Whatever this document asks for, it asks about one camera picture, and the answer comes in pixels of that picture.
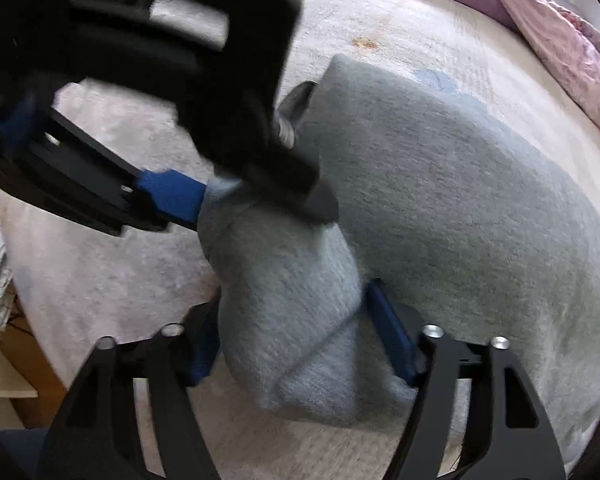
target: gray towel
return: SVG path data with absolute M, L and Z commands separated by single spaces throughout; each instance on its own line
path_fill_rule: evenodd
M 199 232 L 222 283 L 227 364 L 282 415 L 402 425 L 415 392 L 360 309 L 362 286 L 381 277 L 456 338 L 509 337 L 569 462 L 600 416 L 600 218 L 479 101 L 440 74 L 419 79 L 337 56 L 315 90 L 299 134 L 320 150 L 337 226 L 210 182 Z

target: white mattress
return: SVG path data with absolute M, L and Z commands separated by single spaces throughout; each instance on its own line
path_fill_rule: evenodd
M 184 27 L 200 18 L 177 0 L 159 0 L 155 13 Z M 522 38 L 487 16 L 451 0 L 304 0 L 282 94 L 318 80 L 336 53 L 407 77 L 446 73 L 570 174 L 600 213 L 600 131 Z M 165 104 L 86 82 L 65 90 L 58 106 L 133 164 L 209 175 Z M 112 238 L 1 192 L 0 215 L 30 325 L 66 384 L 97 338 L 148 336 L 216 286 L 196 234 L 182 228 Z M 222 363 L 192 396 L 225 479 L 380 478 L 399 438 L 276 419 L 250 405 Z

